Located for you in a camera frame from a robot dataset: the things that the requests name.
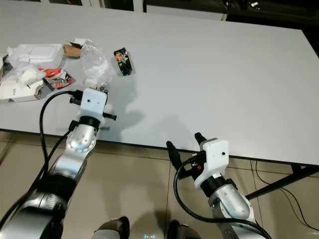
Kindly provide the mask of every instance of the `floor tile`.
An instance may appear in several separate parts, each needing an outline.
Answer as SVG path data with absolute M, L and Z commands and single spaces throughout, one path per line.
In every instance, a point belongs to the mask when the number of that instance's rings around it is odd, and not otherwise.
M 0 166 L 0 215 L 24 194 L 43 164 L 41 147 L 13 144 L 6 146 Z
M 59 137 L 46 136 L 45 137 L 46 146 L 52 147 L 58 139 Z M 40 140 L 39 134 L 14 133 L 10 142 L 41 146 L 41 140 Z
M 274 182 L 283 177 L 282 174 L 259 172 L 260 177 L 266 182 Z M 254 173 L 257 188 L 266 186 Z M 319 228 L 319 179 L 307 177 L 285 188 L 290 190 L 298 199 L 307 222 Z M 293 198 L 292 204 L 300 217 L 297 205 Z M 287 200 L 286 196 L 276 190 L 259 197 L 263 227 L 270 234 L 272 239 L 317 239 L 318 232 L 303 226 L 296 216 Z
M 9 142 L 11 136 L 12 136 L 11 132 L 0 131 L 0 141 Z
M 119 143 L 98 141 L 95 147 L 96 152 L 121 154 L 128 156 L 139 156 L 169 160 L 165 149 L 155 149 L 140 146 L 124 145 Z
M 74 193 L 63 238 L 90 238 L 105 221 L 125 215 L 131 238 L 162 239 L 168 174 L 169 161 L 93 153 Z
M 8 144 L 8 142 L 0 141 L 0 165 L 1 165 L 3 158 L 5 157 L 7 144 Z
M 240 168 L 250 170 L 250 160 L 241 158 L 229 158 L 228 168 Z
M 190 225 L 190 227 L 195 229 L 203 239 L 221 239 L 222 235 L 215 224 L 208 224 L 205 222 L 198 221 L 197 219 L 189 216 L 179 206 L 175 199 L 172 185 L 174 175 L 175 169 L 171 167 L 168 189 L 168 217 L 166 220 L 166 224 L 168 225 L 170 220 L 176 219 L 182 224 Z M 228 168 L 226 170 L 225 178 L 232 178 L 233 181 L 236 183 L 239 191 L 244 195 L 255 191 L 253 175 L 250 170 Z M 194 182 L 191 178 L 182 179 L 179 182 L 179 194 L 182 200 L 185 202 L 185 204 L 189 208 L 194 210 L 194 212 L 204 217 L 212 217 L 212 212 L 207 202 L 208 199 L 202 191 L 195 189 Z M 261 223 L 258 202 L 257 200 L 252 200 L 251 203 L 255 211 L 255 218 L 259 223 Z
M 251 160 L 253 169 L 255 170 L 256 161 Z M 272 163 L 272 162 L 263 162 L 258 161 L 258 171 L 271 172 L 271 173 L 286 173 L 292 174 L 292 168 L 289 164 L 283 163 Z
M 63 152 L 57 149 L 55 159 Z M 42 166 L 40 146 L 9 143 L 0 167 L 0 216 L 30 186 Z M 87 239 L 102 223 L 126 215 L 131 238 L 164 238 L 169 161 L 93 153 L 73 195 L 63 238 Z
M 319 178 L 319 173 L 315 173 L 315 174 L 311 175 L 311 177 Z

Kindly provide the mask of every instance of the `plastic bag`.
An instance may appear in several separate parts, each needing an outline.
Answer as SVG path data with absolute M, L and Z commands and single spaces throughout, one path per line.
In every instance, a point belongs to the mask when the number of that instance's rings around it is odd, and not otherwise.
M 33 82 L 42 80 L 45 73 L 39 71 L 38 68 L 32 64 L 19 64 L 15 70 L 16 77 L 21 86 L 32 84 Z
M 107 93 L 112 77 L 102 49 L 93 41 L 86 40 L 81 49 L 81 61 L 84 86 Z

